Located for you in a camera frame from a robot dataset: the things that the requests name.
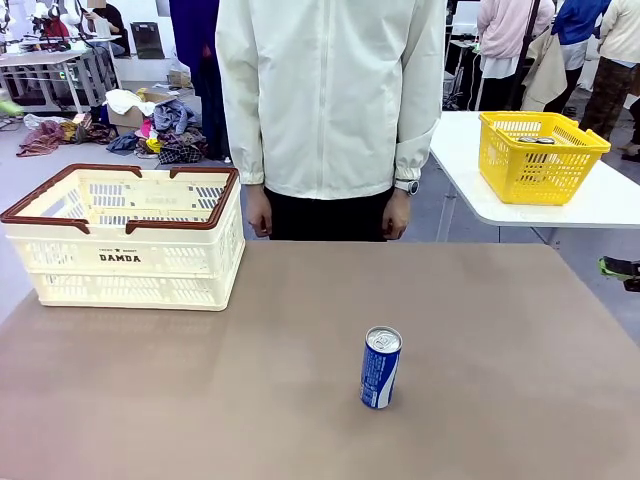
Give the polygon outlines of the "person's left hand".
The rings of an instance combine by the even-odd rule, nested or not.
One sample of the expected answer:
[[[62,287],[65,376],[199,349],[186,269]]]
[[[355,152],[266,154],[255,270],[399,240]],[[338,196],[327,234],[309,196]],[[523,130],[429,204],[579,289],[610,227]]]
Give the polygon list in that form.
[[[383,213],[382,229],[386,240],[399,240],[408,228],[411,216],[410,196],[395,189]]]

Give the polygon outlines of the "person's right hand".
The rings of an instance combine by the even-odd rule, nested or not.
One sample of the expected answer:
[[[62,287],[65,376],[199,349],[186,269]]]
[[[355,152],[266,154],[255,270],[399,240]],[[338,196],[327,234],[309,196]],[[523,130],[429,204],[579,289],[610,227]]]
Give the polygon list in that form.
[[[272,209],[262,185],[248,185],[247,218],[255,235],[265,238],[272,235]]]

